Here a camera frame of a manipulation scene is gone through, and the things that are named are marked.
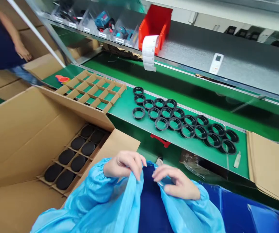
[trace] black plastic ring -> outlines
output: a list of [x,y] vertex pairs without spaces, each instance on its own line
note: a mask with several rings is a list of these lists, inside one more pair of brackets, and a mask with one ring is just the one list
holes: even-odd
[[[184,129],[189,130],[190,135],[186,135],[186,134],[184,133],[184,131],[183,131]],[[183,136],[184,138],[193,138],[193,137],[195,136],[195,130],[194,130],[194,128],[193,128],[192,126],[190,126],[190,125],[183,125],[183,126],[181,127],[181,129],[180,129],[180,135]]]
[[[158,116],[152,117],[151,112],[156,112],[158,114]],[[161,116],[161,111],[160,111],[160,109],[153,107],[153,108],[149,109],[148,116],[151,120],[156,120],[157,118],[159,118]]]
[[[171,126],[171,121],[176,122],[177,125],[178,125],[178,128],[173,128],[173,127]],[[172,118],[170,118],[170,119],[168,120],[168,126],[169,126],[169,128],[170,128],[171,130],[180,130],[180,129],[181,129],[181,126],[182,126],[182,123],[181,123],[181,121],[180,121],[178,118],[172,117]]]
[[195,133],[195,138],[197,139],[205,139],[207,137],[207,131],[201,125],[197,125],[194,127],[194,133]]
[[[152,104],[152,107],[146,107],[146,104]],[[144,108],[146,109],[146,111],[149,111],[149,109],[153,108],[155,106],[155,103],[153,102],[153,100],[151,99],[146,99],[144,102],[143,102],[143,106]]]
[[176,102],[176,100],[168,99],[168,100],[166,101],[166,107],[169,107],[169,108],[171,108],[171,109],[176,108],[176,107],[177,107],[177,102]]
[[229,155],[236,154],[236,146],[229,139],[222,140],[221,146],[218,149],[220,150],[221,153],[224,153],[224,154],[229,154]]
[[165,101],[164,99],[161,99],[161,98],[157,98],[155,99],[155,107],[161,109],[161,108],[164,108],[165,107]]
[[[140,117],[139,116],[135,116],[135,112],[137,112],[137,111],[142,112],[143,115],[140,116]],[[142,107],[136,107],[136,108],[133,109],[132,114],[133,114],[133,117],[136,120],[141,120],[145,116],[146,112],[145,112],[145,110]]]
[[197,120],[197,124],[201,126],[206,126],[209,123],[207,117],[204,115],[197,115],[196,120]]
[[190,125],[190,126],[196,126],[196,124],[197,124],[197,120],[196,120],[195,117],[192,116],[192,115],[185,115],[185,117],[184,117],[184,122],[185,122],[187,125]]
[[[158,127],[158,122],[159,121],[161,121],[161,122],[163,122],[165,124],[164,128]],[[156,119],[155,126],[156,126],[156,129],[159,130],[159,131],[166,130],[168,128],[168,121],[167,121],[167,119],[165,119],[163,117],[159,117],[158,119]]]
[[133,93],[134,93],[134,95],[144,94],[144,89],[142,87],[134,87],[133,88]]
[[224,127],[222,125],[216,124],[216,123],[211,124],[210,126],[208,126],[208,131],[210,133],[217,134],[220,137],[223,137],[226,134],[226,131],[225,131]]
[[221,146],[221,140],[220,137],[218,137],[217,134],[214,133],[209,133],[205,139],[203,139],[203,142],[208,146],[208,147],[214,147],[214,148],[219,148]]
[[227,129],[223,139],[228,139],[233,143],[238,143],[240,141],[239,136],[231,129]]
[[146,100],[146,97],[144,95],[142,95],[142,94],[135,95],[135,97],[134,97],[134,101],[135,101],[135,103],[137,105],[143,105],[145,100]]
[[[165,115],[163,114],[163,112],[169,113],[169,116],[165,116]],[[173,116],[173,111],[172,111],[172,109],[170,109],[170,108],[168,108],[168,107],[162,108],[162,109],[161,109],[161,116],[162,116],[163,118],[165,118],[165,119],[170,119],[170,118]]]

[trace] person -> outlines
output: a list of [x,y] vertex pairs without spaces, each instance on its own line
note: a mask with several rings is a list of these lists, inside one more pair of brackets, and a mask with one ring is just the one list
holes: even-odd
[[0,70],[9,70],[30,84],[42,85],[42,82],[23,67],[23,64],[31,59],[32,56],[24,47],[19,32],[10,19],[0,11]]
[[177,168],[120,151],[95,164],[64,207],[42,213],[31,232],[225,233],[225,227],[202,185]]

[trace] hand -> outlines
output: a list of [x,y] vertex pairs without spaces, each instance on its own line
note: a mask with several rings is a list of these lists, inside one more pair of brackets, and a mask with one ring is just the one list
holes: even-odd
[[120,151],[116,157],[112,158],[104,165],[104,175],[107,177],[128,177],[131,171],[136,179],[140,181],[140,174],[143,165],[147,167],[144,156],[133,151]]
[[160,182],[163,178],[169,176],[172,178],[174,184],[167,184],[164,187],[164,191],[171,196],[179,197],[185,200],[199,200],[200,190],[195,184],[178,168],[174,168],[168,165],[159,166],[152,178],[155,182]]

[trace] red object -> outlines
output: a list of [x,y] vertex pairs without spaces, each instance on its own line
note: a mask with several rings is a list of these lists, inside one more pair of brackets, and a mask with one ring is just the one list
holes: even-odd
[[161,143],[163,143],[165,148],[167,148],[171,144],[169,141],[164,141],[162,138],[160,138],[154,134],[150,134],[150,137],[156,138],[157,140],[159,140]]
[[143,48],[145,36],[159,35],[159,43],[155,48],[155,55],[158,55],[171,27],[172,11],[173,9],[162,6],[150,6],[148,13],[139,27],[139,50]]

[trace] open cardboard box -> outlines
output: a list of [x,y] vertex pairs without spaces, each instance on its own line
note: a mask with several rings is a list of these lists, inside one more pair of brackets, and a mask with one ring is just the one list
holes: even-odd
[[109,136],[73,189],[95,163],[120,150],[136,151],[140,142],[115,129],[102,111],[46,88],[31,87],[0,105],[0,232],[29,232],[38,215],[62,207],[73,189],[62,195],[39,179],[87,122]]

